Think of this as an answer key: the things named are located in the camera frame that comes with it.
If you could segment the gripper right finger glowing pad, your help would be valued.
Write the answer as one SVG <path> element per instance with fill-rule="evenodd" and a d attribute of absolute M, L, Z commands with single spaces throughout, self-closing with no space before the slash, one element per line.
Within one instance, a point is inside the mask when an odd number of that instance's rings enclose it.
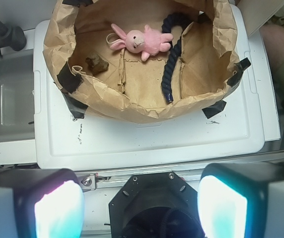
<path fill-rule="evenodd" d="M 284 162 L 207 165 L 198 213 L 209 238 L 284 238 Z"/>

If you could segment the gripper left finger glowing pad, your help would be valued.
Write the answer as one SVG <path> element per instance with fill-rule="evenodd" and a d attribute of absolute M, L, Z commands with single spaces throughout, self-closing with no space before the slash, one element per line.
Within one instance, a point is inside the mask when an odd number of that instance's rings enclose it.
<path fill-rule="evenodd" d="M 70 169 L 0 169 L 0 238 L 78 238 L 84 194 Z"/>

